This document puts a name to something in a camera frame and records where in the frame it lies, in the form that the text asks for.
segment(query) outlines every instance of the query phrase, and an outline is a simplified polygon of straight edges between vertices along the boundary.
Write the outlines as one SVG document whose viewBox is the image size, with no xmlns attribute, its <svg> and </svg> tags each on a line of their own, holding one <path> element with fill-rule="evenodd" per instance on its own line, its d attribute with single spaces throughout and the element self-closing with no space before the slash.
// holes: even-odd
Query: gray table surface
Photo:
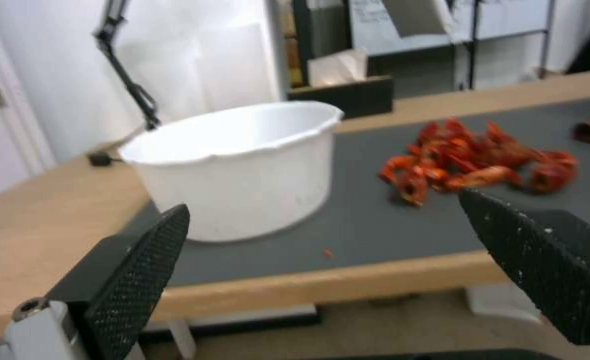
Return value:
<svg viewBox="0 0 590 360">
<path fill-rule="evenodd" d="M 577 179 L 559 193 L 526 194 L 503 184 L 487 191 L 515 204 L 569 210 L 590 223 L 590 144 L 570 138 L 574 124 L 590 119 L 590 100 L 466 116 L 462 121 L 481 132 L 489 119 L 522 144 L 569 151 L 580 164 Z M 338 134 L 331 194 L 318 212 L 290 228 L 256 239 L 216 244 L 186 241 L 169 286 L 482 250 L 455 194 L 431 191 L 423 207 L 408 207 L 391 203 L 390 187 L 376 176 L 386 159 L 405 152 L 421 127 L 418 123 Z M 157 214 L 149 203 L 132 224 Z M 326 257 L 325 249 L 332 251 L 333 257 Z"/>
</svg>

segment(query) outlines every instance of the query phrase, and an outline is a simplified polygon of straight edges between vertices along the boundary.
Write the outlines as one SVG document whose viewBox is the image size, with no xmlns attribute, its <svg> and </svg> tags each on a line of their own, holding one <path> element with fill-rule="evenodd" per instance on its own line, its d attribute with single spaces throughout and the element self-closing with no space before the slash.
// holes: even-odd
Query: tissue box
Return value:
<svg viewBox="0 0 590 360">
<path fill-rule="evenodd" d="M 393 111 L 393 78 L 372 76 L 349 84 L 291 89 L 288 100 L 314 100 L 334 105 L 344 112 L 344 120 L 389 113 Z"/>
</svg>

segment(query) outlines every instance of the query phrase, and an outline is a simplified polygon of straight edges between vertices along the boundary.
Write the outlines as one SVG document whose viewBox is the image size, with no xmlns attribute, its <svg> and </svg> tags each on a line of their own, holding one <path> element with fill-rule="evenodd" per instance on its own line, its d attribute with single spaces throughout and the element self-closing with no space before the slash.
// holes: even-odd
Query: table leg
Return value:
<svg viewBox="0 0 590 360">
<path fill-rule="evenodd" d="M 195 345 L 195 340 L 193 339 L 193 335 L 191 335 L 191 331 L 188 328 L 188 323 L 186 320 L 179 319 L 167 321 L 167 324 L 171 334 L 173 335 L 177 349 L 179 349 L 181 358 L 192 359 L 195 357 L 197 346 Z"/>
</svg>

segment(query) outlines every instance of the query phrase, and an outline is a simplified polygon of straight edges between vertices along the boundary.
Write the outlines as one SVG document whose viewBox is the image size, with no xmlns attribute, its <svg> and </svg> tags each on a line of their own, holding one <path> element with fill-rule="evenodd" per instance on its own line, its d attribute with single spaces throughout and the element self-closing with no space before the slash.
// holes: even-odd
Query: cooked crawfish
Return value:
<svg viewBox="0 0 590 360">
<path fill-rule="evenodd" d="M 577 174 L 577 159 L 570 153 L 542 151 L 532 171 L 530 189 L 545 194 L 567 186 Z"/>
<path fill-rule="evenodd" d="M 550 193 L 565 187 L 577 173 L 573 155 L 524 146 L 493 122 L 484 133 L 474 134 L 457 118 L 447 119 L 443 127 L 432 121 L 421 129 L 408 152 L 391 157 L 379 177 L 416 206 L 424 203 L 429 186 L 439 192 L 456 192 L 464 187 L 509 183 Z M 516 169 L 528 162 L 535 162 L 535 166 L 524 184 Z"/>
<path fill-rule="evenodd" d="M 421 166 L 413 166 L 398 173 L 395 187 L 405 202 L 421 207 L 428 191 L 426 174 Z"/>
<path fill-rule="evenodd" d="M 496 165 L 466 175 L 453 176 L 446 182 L 446 188 L 449 191 L 459 191 L 462 188 L 489 187 L 504 182 L 522 186 L 522 179 L 515 170 L 510 167 Z"/>
</svg>

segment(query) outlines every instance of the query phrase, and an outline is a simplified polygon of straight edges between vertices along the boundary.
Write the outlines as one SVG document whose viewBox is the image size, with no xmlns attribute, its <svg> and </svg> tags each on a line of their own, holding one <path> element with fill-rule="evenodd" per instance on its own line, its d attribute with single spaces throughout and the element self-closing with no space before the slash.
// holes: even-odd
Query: plastic bowl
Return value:
<svg viewBox="0 0 590 360">
<path fill-rule="evenodd" d="M 225 242 L 286 228 L 329 196 L 343 112 L 313 101 L 211 112 L 128 142 L 121 158 L 160 212 L 185 203 L 189 239 Z"/>
</svg>

